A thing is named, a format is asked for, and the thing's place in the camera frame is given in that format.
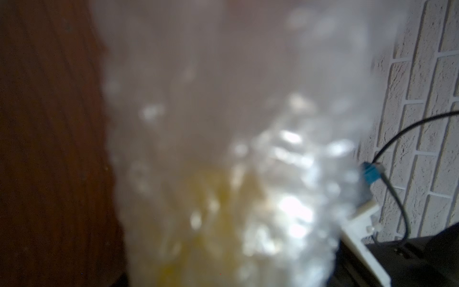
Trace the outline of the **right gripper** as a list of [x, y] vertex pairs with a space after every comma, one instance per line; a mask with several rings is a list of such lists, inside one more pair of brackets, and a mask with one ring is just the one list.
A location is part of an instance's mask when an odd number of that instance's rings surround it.
[[[394, 242], [365, 246], [389, 275], [391, 287], [457, 287], [459, 285], [459, 225], [435, 236], [408, 240], [400, 248]], [[369, 268], [348, 247], [337, 252], [329, 287], [380, 287]]]

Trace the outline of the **yellow plastic wine glass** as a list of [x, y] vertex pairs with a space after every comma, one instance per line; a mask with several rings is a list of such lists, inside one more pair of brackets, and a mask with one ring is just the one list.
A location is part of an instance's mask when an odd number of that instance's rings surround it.
[[276, 251], [263, 209], [267, 197], [253, 170], [201, 167], [169, 192], [173, 206], [154, 231], [151, 287], [267, 287]]

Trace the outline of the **bubble wrap sheet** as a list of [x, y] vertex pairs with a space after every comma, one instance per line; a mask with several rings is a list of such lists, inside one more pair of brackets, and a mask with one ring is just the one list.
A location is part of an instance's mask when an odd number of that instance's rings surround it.
[[276, 247], [268, 287], [322, 287], [356, 209], [378, 105], [371, 62], [402, 1], [92, 1], [107, 150], [132, 287], [148, 285], [169, 192], [196, 168], [253, 170]]

